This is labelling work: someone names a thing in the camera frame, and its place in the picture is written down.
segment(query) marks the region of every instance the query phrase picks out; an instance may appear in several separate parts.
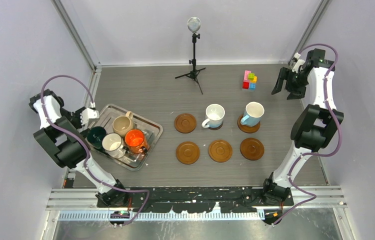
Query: dark green mug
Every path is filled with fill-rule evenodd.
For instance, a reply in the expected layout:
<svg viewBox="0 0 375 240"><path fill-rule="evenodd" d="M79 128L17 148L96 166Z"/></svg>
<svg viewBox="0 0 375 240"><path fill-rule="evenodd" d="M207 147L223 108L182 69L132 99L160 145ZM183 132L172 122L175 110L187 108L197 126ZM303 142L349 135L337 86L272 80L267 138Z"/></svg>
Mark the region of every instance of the dark green mug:
<svg viewBox="0 0 375 240"><path fill-rule="evenodd" d="M87 134L87 141L97 150L102 150L102 140L107 135L105 128L101 126L93 127Z"/></svg>

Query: wooden coaster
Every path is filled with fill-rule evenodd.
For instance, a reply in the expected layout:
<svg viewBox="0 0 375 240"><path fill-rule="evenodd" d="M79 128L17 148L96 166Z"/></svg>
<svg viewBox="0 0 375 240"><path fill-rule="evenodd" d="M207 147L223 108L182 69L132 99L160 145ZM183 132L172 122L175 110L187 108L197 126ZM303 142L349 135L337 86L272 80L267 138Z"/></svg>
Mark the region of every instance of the wooden coaster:
<svg viewBox="0 0 375 240"><path fill-rule="evenodd" d="M247 134L253 134L255 133L256 131L258 131L258 129L260 129L260 126L261 126L261 122L259 122L257 125L255 126L247 126L247 125L242 125L241 124L241 119L244 115L240 115L239 118L237 119L237 126L239 127L239 129L244 132L244 133L247 133Z"/></svg>
<svg viewBox="0 0 375 240"><path fill-rule="evenodd" d="M188 134L197 127L197 120L192 114L182 113L174 119L174 127L182 134Z"/></svg>
<svg viewBox="0 0 375 240"><path fill-rule="evenodd" d="M208 147L208 154L218 163L227 162L232 157L232 146L225 140L215 140Z"/></svg>
<svg viewBox="0 0 375 240"><path fill-rule="evenodd" d="M264 155L264 145L258 139L250 137L240 144L240 153L244 158L255 161Z"/></svg>
<svg viewBox="0 0 375 240"><path fill-rule="evenodd" d="M222 122L221 125L218 126L218 127L209 127L208 129L210 129L210 130L219 130L219 129L221 129L223 127L223 124L224 124L224 122Z"/></svg>
<svg viewBox="0 0 375 240"><path fill-rule="evenodd" d="M200 148L194 142L185 141L175 150L177 159L182 164L193 164L200 158Z"/></svg>

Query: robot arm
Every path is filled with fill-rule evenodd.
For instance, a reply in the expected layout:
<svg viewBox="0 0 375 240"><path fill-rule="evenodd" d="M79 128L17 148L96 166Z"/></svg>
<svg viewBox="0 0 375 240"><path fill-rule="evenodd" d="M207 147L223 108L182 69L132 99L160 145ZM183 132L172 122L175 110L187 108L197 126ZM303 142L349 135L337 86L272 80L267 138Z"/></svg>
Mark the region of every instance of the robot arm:
<svg viewBox="0 0 375 240"><path fill-rule="evenodd" d="M308 52L306 60L299 59L300 56L298 53L295 54L293 64L290 66L292 69L286 67L280 69L276 86L271 94L280 92L286 80L285 89L290 92L287 99L301 99L305 97L306 86L309 84L311 104L305 108L292 127L290 132L292 144L282 164L264 181L262 199L268 204L284 202L290 195L292 184L288 175L298 156L327 147L337 131L335 121L325 104L323 81L333 62L326 60L325 51L317 48ZM334 70L327 76L327 101L339 123L342 123L344 114L336 111L332 95ZM310 155L303 156L295 165L290 174L292 180L308 158Z"/></svg>
<svg viewBox="0 0 375 240"><path fill-rule="evenodd" d="M50 126L43 112L40 98L40 94L37 94L30 98L29 103L31 109L38 113L40 117L40 130L33 134L40 146L58 166L61 168L68 167L69 169L74 169L82 173L87 179L95 184L98 189L96 197L106 206L113 204L118 205L119 203L125 202L127 200L126 193L112 189L111 187L92 179L84 166L86 159L85 149L73 137ZM63 108L63 99L49 89L44 92L44 102L50 120L59 127L78 136L88 146L85 137L89 129L82 132L79 132L78 130L84 127L89 122L89 119L98 118L99 113L95 110L95 106L91 105L91 108L82 107L76 112L69 112ZM90 172L102 182L124 189L121 182L102 169L92 155L90 155L90 158L86 161L86 166Z"/></svg>

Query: wood grain surface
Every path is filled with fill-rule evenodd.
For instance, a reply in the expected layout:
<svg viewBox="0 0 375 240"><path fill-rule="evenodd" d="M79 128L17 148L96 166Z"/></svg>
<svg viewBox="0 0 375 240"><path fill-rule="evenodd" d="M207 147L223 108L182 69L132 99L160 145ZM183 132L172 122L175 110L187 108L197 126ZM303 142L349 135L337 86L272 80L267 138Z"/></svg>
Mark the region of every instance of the wood grain surface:
<svg viewBox="0 0 375 240"><path fill-rule="evenodd" d="M282 163L291 145L291 128L303 108L299 100L286 100L288 93L271 95L280 64L212 65L205 66L199 76L204 95L190 78L176 76L188 73L191 66L147 66L104 68L96 92L96 107L115 104L161 124L164 132L139 171L129 171L106 158L93 154L94 159L126 187L183 186L261 186L265 178ZM258 76L254 92L242 91L244 71ZM237 126L249 102L259 102L265 113L261 127L255 133L244 133ZM223 126L219 130L201 127L205 109L220 104L225 109ZM174 128L179 114L195 116L196 129L187 134ZM246 138L256 138L264 144L264 156L257 161L245 159L240 144ZM217 139L229 142L233 148L230 160L213 161L209 144ZM199 146L200 157L191 165L176 158L177 146L192 141ZM311 158L295 182L299 185L325 185L317 158ZM93 187L83 175L77 174L74 187Z"/></svg>

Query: microphone stand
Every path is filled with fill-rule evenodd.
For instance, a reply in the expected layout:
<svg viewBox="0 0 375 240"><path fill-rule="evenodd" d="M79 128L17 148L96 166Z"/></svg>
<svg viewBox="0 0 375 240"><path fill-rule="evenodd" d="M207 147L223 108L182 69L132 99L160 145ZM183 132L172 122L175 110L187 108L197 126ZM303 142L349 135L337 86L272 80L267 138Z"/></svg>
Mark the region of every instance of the microphone stand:
<svg viewBox="0 0 375 240"><path fill-rule="evenodd" d="M201 91L201 94L204 95L204 93L202 92L200 82L198 81L198 75L200 74L200 72L202 70L205 70L205 67L197 70L197 59L195 58L195 44L197 43L197 39L201 39L201 34L194 33L192 35L193 59L189 60L189 64L192 64L193 70L190 71L189 73L186 73L186 74L183 74L183 75L180 75L180 76L176 76L175 79L178 79L178 78L181 78L181 77L188 77L188 78L192 79L195 83L198 84L199 90Z"/></svg>

